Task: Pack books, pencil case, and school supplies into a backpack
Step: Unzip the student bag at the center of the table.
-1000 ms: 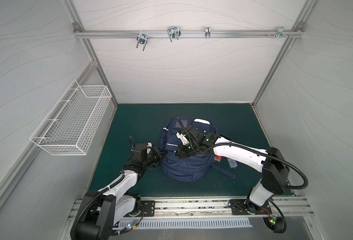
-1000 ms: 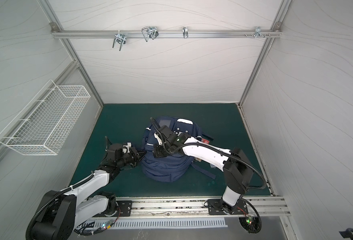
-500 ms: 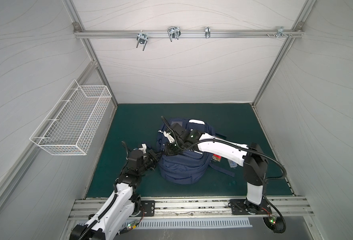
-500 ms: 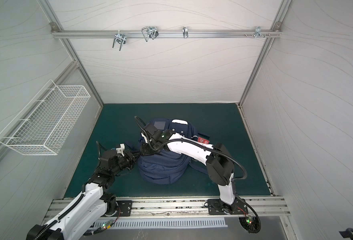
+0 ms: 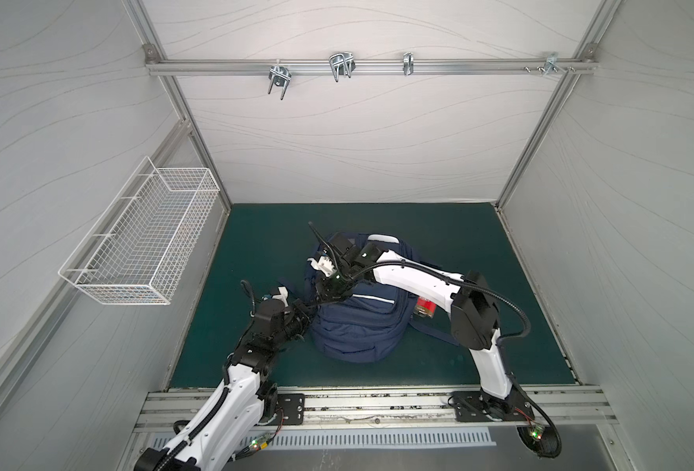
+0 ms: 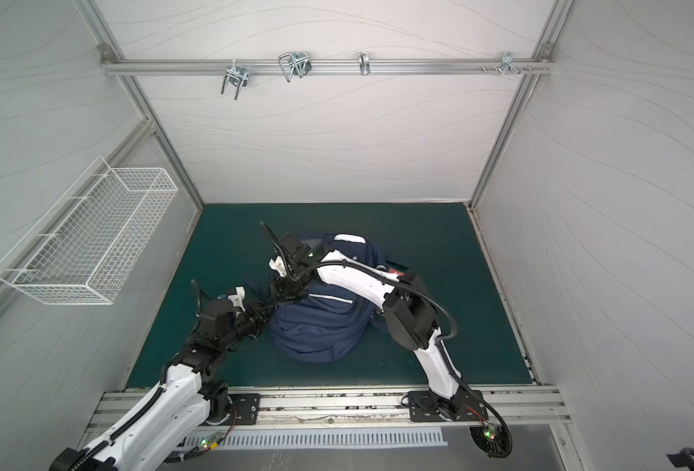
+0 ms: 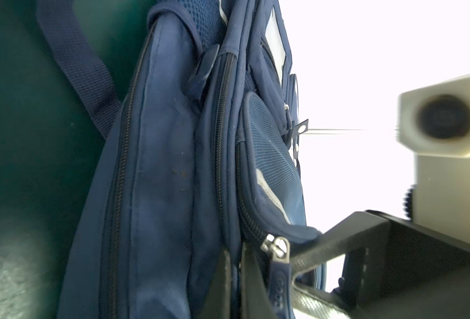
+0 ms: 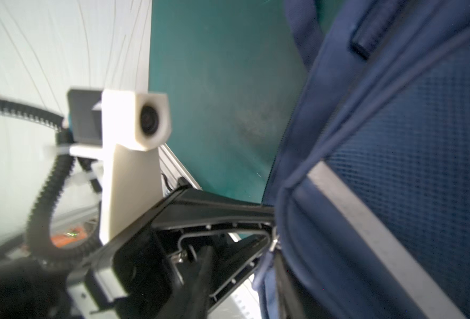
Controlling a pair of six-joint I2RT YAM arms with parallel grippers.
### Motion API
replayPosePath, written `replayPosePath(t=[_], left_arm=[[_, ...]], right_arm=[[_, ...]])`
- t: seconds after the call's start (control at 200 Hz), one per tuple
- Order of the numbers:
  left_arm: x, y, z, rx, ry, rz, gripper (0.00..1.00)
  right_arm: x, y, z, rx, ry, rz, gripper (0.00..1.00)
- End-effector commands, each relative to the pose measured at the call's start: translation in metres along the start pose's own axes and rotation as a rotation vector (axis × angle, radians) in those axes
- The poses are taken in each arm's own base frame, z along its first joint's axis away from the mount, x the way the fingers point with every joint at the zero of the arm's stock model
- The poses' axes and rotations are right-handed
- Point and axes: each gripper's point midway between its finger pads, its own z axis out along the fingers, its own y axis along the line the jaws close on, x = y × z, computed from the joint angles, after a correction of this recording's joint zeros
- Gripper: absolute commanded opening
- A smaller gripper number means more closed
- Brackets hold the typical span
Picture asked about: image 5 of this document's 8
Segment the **navy blue backpack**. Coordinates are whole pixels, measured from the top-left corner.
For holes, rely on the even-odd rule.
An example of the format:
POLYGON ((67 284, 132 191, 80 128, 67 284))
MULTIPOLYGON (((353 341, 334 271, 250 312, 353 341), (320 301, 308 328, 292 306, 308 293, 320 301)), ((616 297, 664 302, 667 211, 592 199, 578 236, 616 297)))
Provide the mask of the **navy blue backpack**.
MULTIPOLYGON (((365 233, 334 233, 327 240, 339 249, 347 241, 358 249, 370 241, 415 262, 435 265, 423 260, 419 251, 390 235, 365 233)), ((311 263, 306 266, 305 294, 307 303, 315 303, 319 271, 311 263)), ((408 326, 433 339, 458 347, 451 334, 425 326, 413 320, 417 296, 392 286, 360 283, 349 298, 319 306, 311 324, 311 337, 318 351, 324 355, 350 363, 374 363, 384 359, 396 349, 408 326)))

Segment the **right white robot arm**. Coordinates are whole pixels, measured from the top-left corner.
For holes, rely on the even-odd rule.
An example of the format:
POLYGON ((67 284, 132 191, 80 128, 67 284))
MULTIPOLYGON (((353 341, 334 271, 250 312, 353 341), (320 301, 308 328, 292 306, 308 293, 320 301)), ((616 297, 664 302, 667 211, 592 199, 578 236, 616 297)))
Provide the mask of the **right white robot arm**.
POLYGON ((388 357, 408 328, 472 355, 482 392, 507 400, 515 382, 502 345, 531 331, 527 314, 477 272, 445 272, 393 235, 336 233, 308 258, 311 335, 325 355, 351 363, 388 357))

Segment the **red booklet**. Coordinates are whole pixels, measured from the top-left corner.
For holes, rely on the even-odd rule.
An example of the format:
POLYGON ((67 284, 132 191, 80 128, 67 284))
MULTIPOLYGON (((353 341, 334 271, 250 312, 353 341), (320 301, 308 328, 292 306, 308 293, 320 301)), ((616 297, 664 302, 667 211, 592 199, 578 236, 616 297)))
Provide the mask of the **red booklet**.
POLYGON ((421 318, 432 319, 436 310, 437 306, 431 300, 426 298, 418 298, 414 308, 414 314, 415 316, 419 316, 421 318))

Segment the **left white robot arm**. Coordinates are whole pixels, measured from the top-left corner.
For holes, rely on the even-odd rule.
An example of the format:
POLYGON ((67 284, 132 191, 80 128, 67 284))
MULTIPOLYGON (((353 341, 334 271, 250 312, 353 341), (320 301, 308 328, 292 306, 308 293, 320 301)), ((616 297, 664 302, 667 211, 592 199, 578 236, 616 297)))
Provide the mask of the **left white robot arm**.
POLYGON ((299 299, 261 301, 216 390, 162 449, 145 449, 134 468, 220 470, 230 459, 260 451, 260 444, 242 445, 242 439, 258 424, 286 422, 270 376, 284 345, 305 335, 316 313, 299 299))

